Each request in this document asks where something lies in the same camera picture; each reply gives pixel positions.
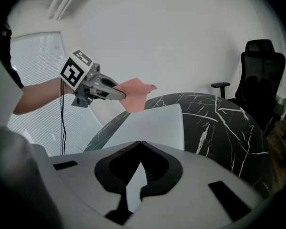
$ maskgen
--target office chair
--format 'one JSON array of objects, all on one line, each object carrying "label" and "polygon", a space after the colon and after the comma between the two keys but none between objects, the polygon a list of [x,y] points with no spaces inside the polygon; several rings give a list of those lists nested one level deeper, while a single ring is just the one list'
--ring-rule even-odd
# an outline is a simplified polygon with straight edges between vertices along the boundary
[{"label": "office chair", "polygon": [[[275,97],[284,72],[285,57],[272,49],[270,40],[254,40],[247,43],[246,51],[241,56],[240,84],[235,98],[229,99],[253,117],[265,136],[268,136],[275,121],[280,119],[284,111],[282,106],[276,104]],[[213,88],[220,88],[222,98],[225,98],[225,87],[229,85],[230,83],[211,84]]]}]

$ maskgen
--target chair backrest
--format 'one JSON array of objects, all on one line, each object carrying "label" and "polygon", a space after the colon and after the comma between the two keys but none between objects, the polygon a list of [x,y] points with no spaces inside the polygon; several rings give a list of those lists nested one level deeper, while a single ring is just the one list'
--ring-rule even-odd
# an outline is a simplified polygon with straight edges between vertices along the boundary
[{"label": "chair backrest", "polygon": [[285,68],[285,57],[273,52],[244,52],[242,76],[235,97],[258,122],[270,118]]},{"label": "chair backrest", "polygon": [[275,49],[269,39],[259,39],[248,41],[246,52],[275,52]]}]

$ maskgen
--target forearm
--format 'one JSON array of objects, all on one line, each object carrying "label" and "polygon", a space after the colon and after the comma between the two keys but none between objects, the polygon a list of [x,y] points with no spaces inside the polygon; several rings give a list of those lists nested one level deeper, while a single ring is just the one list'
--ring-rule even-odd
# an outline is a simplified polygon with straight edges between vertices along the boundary
[{"label": "forearm", "polygon": [[23,87],[23,96],[17,104],[14,114],[21,115],[34,111],[57,99],[60,94],[60,84],[61,79],[58,77],[41,84]]}]

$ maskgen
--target person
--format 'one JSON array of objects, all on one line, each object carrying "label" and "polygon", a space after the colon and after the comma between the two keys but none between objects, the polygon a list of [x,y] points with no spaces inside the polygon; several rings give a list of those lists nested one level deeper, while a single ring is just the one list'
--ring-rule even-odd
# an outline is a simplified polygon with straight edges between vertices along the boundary
[{"label": "person", "polygon": [[[13,69],[10,62],[11,34],[12,31],[10,26],[5,22],[5,26],[0,37],[0,60],[7,72],[23,91],[23,96],[14,110],[14,114],[21,115],[37,110],[57,99],[60,95],[59,89],[61,78],[57,77],[40,84],[24,86],[21,83],[18,73]],[[73,90],[66,84],[64,84],[64,94],[73,94]]]}]

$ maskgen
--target black rectangular strip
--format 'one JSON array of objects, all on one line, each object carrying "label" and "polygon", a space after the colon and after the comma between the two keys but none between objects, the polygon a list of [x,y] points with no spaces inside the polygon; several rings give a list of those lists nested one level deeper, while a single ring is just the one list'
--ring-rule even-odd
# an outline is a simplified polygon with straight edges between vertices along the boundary
[{"label": "black rectangular strip", "polygon": [[78,165],[78,163],[76,163],[75,161],[68,161],[64,163],[55,164],[53,166],[56,170],[63,170],[65,168],[69,168],[69,167],[76,166],[76,165]]},{"label": "black rectangular strip", "polygon": [[239,220],[251,211],[222,181],[208,185],[233,221]]}]

